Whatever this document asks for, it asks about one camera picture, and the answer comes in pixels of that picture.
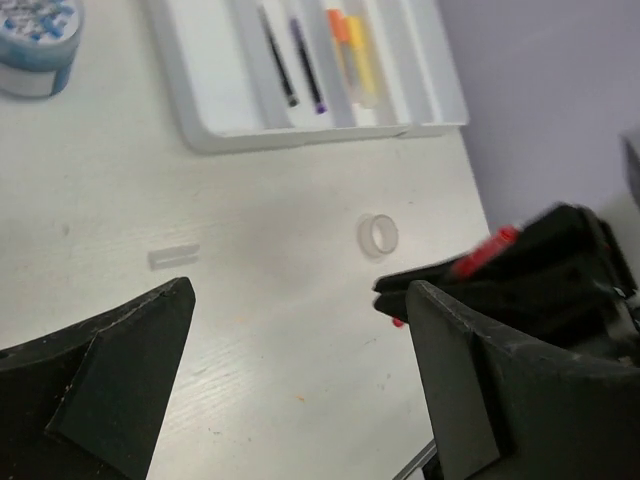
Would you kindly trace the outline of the black gel pen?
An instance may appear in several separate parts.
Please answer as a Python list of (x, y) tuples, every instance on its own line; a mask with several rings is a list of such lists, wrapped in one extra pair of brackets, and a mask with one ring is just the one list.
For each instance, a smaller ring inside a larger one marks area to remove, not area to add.
[(285, 97), (285, 101), (289, 108), (295, 108), (299, 105), (299, 99), (293, 88), (289, 73), (284, 64), (284, 60), (277, 43), (276, 37), (274, 35), (273, 29), (269, 22), (269, 18), (266, 12), (266, 9), (263, 4), (258, 6), (258, 11), (262, 23), (263, 30), (265, 32), (265, 36), (269, 43), (269, 48), (271, 50), (271, 55), (274, 60), (276, 70), (279, 77), (279, 82), (283, 90), (283, 94)]

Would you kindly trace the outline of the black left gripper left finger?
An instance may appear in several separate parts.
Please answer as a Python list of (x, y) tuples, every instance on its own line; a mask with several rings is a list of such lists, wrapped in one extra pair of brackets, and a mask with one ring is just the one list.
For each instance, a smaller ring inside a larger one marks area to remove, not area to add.
[(146, 478), (195, 303), (179, 277), (2, 350), (2, 478)]

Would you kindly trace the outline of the red gel pen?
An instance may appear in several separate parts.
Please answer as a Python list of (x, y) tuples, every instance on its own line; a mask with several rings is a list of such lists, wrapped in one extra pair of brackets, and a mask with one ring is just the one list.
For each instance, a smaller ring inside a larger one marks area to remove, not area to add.
[(406, 324), (408, 287), (412, 282), (425, 281), (485, 315), (499, 318), (514, 313), (516, 302), (509, 300), (498, 284), (473, 277), (514, 245), (519, 233), (516, 227), (503, 227), (460, 257), (381, 278), (374, 289), (379, 294), (374, 309), (392, 318), (396, 326)]

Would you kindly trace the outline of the blue gel pen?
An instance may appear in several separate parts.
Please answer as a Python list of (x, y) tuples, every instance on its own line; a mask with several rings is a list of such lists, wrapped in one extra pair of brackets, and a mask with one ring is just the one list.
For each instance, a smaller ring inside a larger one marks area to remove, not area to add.
[(313, 100), (314, 109), (318, 115), (322, 115), (327, 112), (327, 107), (315, 75), (300, 21), (295, 16), (289, 17), (289, 28), (294, 39), (296, 51), (304, 71), (311, 98)]

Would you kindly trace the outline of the orange marker pen body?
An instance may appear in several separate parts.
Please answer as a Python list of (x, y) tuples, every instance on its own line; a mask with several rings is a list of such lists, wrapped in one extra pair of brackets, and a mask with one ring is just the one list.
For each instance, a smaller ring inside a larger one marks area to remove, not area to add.
[(327, 9), (326, 14), (340, 67), (347, 81), (352, 82), (354, 67), (351, 65), (349, 58), (349, 36), (345, 17), (342, 11), (336, 8)]

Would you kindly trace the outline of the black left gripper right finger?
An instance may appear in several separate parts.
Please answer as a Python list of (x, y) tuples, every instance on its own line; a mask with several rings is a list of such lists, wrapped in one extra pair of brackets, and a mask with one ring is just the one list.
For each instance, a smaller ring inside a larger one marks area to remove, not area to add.
[(445, 478), (638, 477), (637, 368), (543, 342), (426, 282), (406, 305)]

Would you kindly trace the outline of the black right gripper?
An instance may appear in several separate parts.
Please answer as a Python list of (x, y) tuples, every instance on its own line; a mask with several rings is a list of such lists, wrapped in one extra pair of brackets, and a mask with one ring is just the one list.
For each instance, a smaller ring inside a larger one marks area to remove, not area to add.
[(474, 280), (504, 280), (532, 273), (589, 251), (595, 263), (588, 281), (591, 292), (532, 297), (515, 293), (448, 295), (471, 310), (549, 344), (605, 358), (637, 360), (639, 287), (610, 225), (585, 206), (559, 203), (516, 228), (520, 233), (515, 244)]

